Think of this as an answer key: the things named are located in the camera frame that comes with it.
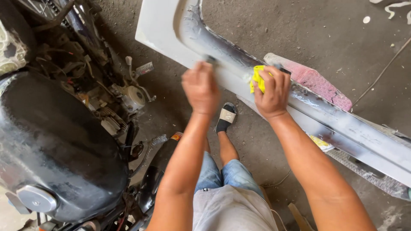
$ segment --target concrete floor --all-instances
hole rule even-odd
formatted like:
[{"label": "concrete floor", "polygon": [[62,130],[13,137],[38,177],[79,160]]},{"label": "concrete floor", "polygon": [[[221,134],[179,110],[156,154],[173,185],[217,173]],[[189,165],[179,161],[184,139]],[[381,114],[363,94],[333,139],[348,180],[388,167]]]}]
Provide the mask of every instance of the concrete floor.
[{"label": "concrete floor", "polygon": [[[180,76],[186,68],[134,40],[141,2],[100,0],[101,23],[104,36],[120,57],[132,56],[136,67],[150,61],[156,67],[154,72],[139,78],[150,93],[157,95],[157,100],[148,104],[147,113],[141,117],[140,136],[151,138],[183,131],[191,107],[180,85]],[[395,17],[389,20],[383,8],[390,2],[384,0],[374,5],[356,0],[204,0],[203,14],[210,28],[257,58],[273,52],[312,67],[354,102],[411,35],[405,17],[411,7],[397,9]],[[363,23],[365,16],[371,17],[370,23]],[[411,80],[407,75],[411,68],[408,65],[410,48],[388,68],[374,90],[353,106],[355,114],[398,128],[407,135],[411,135],[408,116]],[[287,174],[289,166],[275,133],[266,121],[238,102],[233,93],[222,91],[221,105],[233,102],[238,106],[238,119],[228,135],[241,161],[257,183],[278,182]],[[220,164],[218,139],[212,127],[208,138],[212,154]],[[333,162],[359,194],[379,231],[411,229],[410,202],[386,195],[340,163]],[[267,194],[288,230],[297,230],[287,208],[290,202],[295,203],[315,227],[304,191],[292,174],[278,187],[268,188]]]}]

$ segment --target black fuel tank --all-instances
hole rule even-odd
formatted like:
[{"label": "black fuel tank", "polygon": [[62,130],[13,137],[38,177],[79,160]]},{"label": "black fuel tank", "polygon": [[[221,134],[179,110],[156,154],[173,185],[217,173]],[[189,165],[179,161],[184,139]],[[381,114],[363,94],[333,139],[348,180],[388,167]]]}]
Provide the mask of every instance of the black fuel tank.
[{"label": "black fuel tank", "polygon": [[0,81],[0,185],[50,193],[62,222],[102,214],[121,199],[128,164],[120,148],[75,97],[35,72]]}]

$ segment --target black sock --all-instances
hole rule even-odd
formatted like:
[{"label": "black sock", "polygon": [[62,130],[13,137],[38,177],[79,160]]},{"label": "black sock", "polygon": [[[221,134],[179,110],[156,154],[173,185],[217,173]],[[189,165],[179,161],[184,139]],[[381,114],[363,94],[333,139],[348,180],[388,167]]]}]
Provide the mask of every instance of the black sock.
[{"label": "black sock", "polygon": [[[223,108],[226,109],[229,112],[234,113],[234,114],[237,113],[236,107],[232,103],[226,103]],[[219,119],[218,122],[217,122],[217,126],[215,128],[215,131],[216,131],[216,133],[219,133],[221,131],[227,132],[227,128],[230,125],[231,125],[230,122]]]}]

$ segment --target hand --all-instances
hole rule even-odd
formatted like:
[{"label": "hand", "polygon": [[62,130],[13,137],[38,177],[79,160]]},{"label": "hand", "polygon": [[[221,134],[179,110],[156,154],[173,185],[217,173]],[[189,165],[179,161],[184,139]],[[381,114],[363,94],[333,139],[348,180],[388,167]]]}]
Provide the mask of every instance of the hand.
[{"label": "hand", "polygon": [[259,74],[264,80],[266,92],[263,94],[257,82],[253,80],[254,101],[258,111],[267,120],[286,114],[291,85],[290,75],[273,66],[265,66]]},{"label": "hand", "polygon": [[193,108],[193,113],[214,116],[220,91],[210,63],[197,62],[193,69],[187,70],[182,75],[181,84]]}]

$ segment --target yellow cloth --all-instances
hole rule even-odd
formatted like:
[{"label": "yellow cloth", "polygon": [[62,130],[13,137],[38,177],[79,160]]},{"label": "yellow cloth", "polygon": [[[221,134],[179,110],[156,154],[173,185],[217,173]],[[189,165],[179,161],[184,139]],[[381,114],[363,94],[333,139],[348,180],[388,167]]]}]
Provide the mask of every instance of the yellow cloth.
[{"label": "yellow cloth", "polygon": [[[260,90],[265,93],[266,92],[266,87],[264,86],[264,80],[263,78],[261,78],[260,74],[258,74],[259,71],[264,70],[264,66],[255,66],[254,67],[254,75],[252,80],[256,81],[258,83],[258,87],[260,88]],[[250,81],[250,93],[254,93],[254,85],[253,85],[253,81]]]}]

